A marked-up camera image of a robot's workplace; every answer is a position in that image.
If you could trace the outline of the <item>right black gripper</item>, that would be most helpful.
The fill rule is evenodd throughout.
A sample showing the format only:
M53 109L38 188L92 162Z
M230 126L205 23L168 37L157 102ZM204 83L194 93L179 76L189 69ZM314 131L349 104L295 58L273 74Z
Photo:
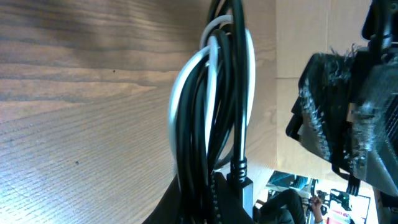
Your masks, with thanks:
M373 1L362 30L368 41L357 51L333 172L357 195L362 182L397 195L397 2Z

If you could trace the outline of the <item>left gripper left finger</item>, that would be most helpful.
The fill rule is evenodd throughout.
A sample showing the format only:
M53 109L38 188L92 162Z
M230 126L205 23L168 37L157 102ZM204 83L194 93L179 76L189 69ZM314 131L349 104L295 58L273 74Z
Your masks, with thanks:
M154 211L142 222L143 224L182 224L187 221L183 208L183 197L178 177L175 176L155 207Z

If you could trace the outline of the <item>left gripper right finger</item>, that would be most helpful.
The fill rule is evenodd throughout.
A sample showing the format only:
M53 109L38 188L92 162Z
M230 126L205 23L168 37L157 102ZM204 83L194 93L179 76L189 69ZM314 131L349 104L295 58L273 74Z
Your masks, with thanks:
M220 172L213 173L213 223L254 224Z

